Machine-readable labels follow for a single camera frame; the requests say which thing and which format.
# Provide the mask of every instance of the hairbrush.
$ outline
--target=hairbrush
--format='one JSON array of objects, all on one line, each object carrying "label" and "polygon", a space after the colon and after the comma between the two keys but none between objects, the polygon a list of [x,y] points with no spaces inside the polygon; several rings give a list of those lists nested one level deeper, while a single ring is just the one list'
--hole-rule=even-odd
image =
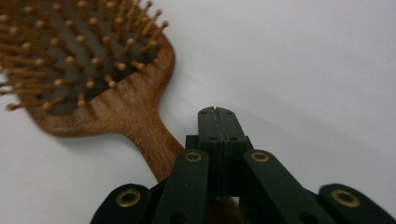
[{"label": "hairbrush", "polygon": [[155,24],[162,12],[150,17],[151,1],[140,5],[0,0],[0,64],[7,76],[0,94],[17,94],[21,102],[7,109],[26,108],[50,134],[126,135],[161,181],[183,150],[158,112],[175,53],[163,35],[168,22]]}]

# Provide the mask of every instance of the white background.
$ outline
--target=white background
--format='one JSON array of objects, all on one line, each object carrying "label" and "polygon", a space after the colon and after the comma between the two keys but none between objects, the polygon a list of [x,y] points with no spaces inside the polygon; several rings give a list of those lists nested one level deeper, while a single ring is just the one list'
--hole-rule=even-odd
[{"label": "white background", "polygon": [[[156,1],[177,66],[162,102],[184,145],[196,113],[236,113],[303,186],[358,189],[396,217],[396,2]],[[0,98],[0,106],[16,99]],[[58,138],[0,110],[0,222],[89,223],[114,188],[155,180],[132,143]]]}]

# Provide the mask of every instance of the brush head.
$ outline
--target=brush head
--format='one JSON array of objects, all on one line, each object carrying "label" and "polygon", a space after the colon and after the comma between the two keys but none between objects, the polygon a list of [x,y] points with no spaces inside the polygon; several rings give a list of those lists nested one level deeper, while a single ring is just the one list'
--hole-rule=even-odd
[{"label": "brush head", "polygon": [[162,34],[168,22],[156,26],[162,12],[150,17],[151,6],[1,0],[0,64],[8,81],[0,94],[21,99],[7,109],[26,107],[44,130],[58,135],[112,132],[117,127],[108,118],[120,111],[158,110],[175,54]]}]

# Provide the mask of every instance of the brown brush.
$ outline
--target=brown brush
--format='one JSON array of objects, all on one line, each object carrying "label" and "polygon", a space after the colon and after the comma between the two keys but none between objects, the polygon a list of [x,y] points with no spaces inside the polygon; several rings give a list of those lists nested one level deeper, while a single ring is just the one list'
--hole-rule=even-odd
[{"label": "brown brush", "polygon": [[[152,3],[139,5],[140,0],[0,0],[0,64],[8,78],[0,94],[17,94],[21,102],[7,109],[25,107],[54,135],[126,135],[161,181],[183,150],[158,114],[175,54],[162,34],[168,22],[155,25],[162,12],[150,18]],[[216,210],[235,209],[227,200],[215,203]],[[239,222],[233,217],[225,223]]]}]

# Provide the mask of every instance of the wooden bristle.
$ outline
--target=wooden bristle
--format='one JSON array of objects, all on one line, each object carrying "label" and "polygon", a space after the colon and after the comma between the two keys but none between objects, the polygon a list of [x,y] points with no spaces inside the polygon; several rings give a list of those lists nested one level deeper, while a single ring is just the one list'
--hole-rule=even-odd
[{"label": "wooden bristle", "polygon": [[18,94],[9,110],[73,112],[134,73],[158,53],[162,12],[140,0],[0,0],[0,94]]}]

